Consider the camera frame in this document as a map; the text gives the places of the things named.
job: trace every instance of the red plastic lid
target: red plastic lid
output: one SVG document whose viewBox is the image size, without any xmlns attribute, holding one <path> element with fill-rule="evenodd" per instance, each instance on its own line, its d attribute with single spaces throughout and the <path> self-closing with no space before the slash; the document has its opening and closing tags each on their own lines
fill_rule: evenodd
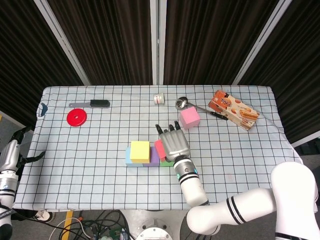
<svg viewBox="0 0 320 240">
<path fill-rule="evenodd" d="M 87 120 L 87 113 L 81 108 L 71 110 L 66 116 L 66 121 L 72 127 L 78 127 Z"/>
</svg>

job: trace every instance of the black curtain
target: black curtain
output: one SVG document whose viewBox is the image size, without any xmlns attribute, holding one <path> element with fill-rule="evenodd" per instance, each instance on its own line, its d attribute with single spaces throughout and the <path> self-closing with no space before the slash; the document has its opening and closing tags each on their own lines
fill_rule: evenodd
<svg viewBox="0 0 320 240">
<path fill-rule="evenodd" d="M 231 84 L 277 3 L 168 0 L 164 84 Z"/>
<path fill-rule="evenodd" d="M 320 130 L 320 1 L 294 0 L 243 76 L 270 86 L 289 142 Z"/>
<path fill-rule="evenodd" d="M 49 0 L 93 85 L 152 85 L 149 0 Z"/>
<path fill-rule="evenodd" d="M 1 1 L 0 26 L 0 110 L 34 126 L 44 88 L 83 84 L 34 1 Z"/>
</svg>

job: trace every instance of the shoe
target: shoe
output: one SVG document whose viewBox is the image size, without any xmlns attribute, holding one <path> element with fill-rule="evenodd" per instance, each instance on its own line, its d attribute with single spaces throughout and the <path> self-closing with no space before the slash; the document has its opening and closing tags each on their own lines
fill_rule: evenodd
<svg viewBox="0 0 320 240">
<path fill-rule="evenodd" d="M 50 211 L 38 211 L 33 219 L 43 222 L 43 223 L 50 223 L 53 219 L 55 219 L 56 214 Z"/>
</svg>

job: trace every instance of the foam block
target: foam block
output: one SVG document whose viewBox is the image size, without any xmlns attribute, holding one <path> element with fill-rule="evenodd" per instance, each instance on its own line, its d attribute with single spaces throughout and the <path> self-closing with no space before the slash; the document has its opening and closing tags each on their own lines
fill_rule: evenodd
<svg viewBox="0 0 320 240">
<path fill-rule="evenodd" d="M 130 147 L 127 147 L 125 150 L 125 164 L 127 167 L 143 167 L 142 163 L 133 163 L 130 159 Z"/>
<path fill-rule="evenodd" d="M 150 143 L 148 141 L 132 141 L 130 159 L 134 164 L 150 163 Z"/>
<path fill-rule="evenodd" d="M 159 167 L 160 165 L 160 158 L 157 153 L 157 149 L 152 146 L 150 147 L 150 163 L 144 163 L 144 167 Z"/>
<path fill-rule="evenodd" d="M 173 167 L 174 161 L 167 162 L 166 160 L 160 162 L 160 167 Z"/>
<path fill-rule="evenodd" d="M 179 118 L 185 130 L 198 126 L 200 123 L 200 116 L 194 106 L 182 110 Z"/>
<path fill-rule="evenodd" d="M 166 152 L 165 152 L 165 148 L 164 145 L 162 144 L 161 139 L 157 140 L 154 142 L 154 146 L 156 148 L 156 151 L 158 153 L 158 156 L 160 159 L 163 159 L 166 157 Z"/>
</svg>

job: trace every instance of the spoon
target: spoon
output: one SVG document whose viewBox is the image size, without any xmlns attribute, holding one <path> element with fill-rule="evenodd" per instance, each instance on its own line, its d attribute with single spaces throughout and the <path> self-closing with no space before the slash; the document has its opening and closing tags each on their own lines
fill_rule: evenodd
<svg viewBox="0 0 320 240">
<path fill-rule="evenodd" d="M 196 106 L 196 105 L 194 105 L 194 104 L 192 104 L 192 103 L 190 103 L 189 101 L 188 101 L 188 98 L 187 97 L 185 97 L 185 96 L 182 96 L 182 97 L 179 97 L 176 101 L 175 101 L 175 108 L 176 109 L 184 109 L 186 106 L 193 106 L 193 107 L 195 107 L 195 108 L 197 108 L 197 109 L 200 109 L 200 110 L 202 110 L 202 111 L 204 111 L 204 112 L 206 112 L 206 113 L 208 113 L 208 114 L 211 114 L 211 115 L 213 115 L 213 116 L 215 116 L 215 117 L 217 117 L 217 118 L 220 118 L 220 119 L 223 119 L 223 120 L 228 120 L 228 118 L 226 117 L 226 116 L 223 116 L 223 115 L 221 115 L 221 114 L 219 114 L 219 113 L 216 113 L 216 112 L 214 112 L 214 111 L 210 111 L 210 110 L 207 110 L 207 109 L 205 109 L 205 108 L 202 108 L 202 107 L 199 107 L 199 106 Z"/>
</svg>

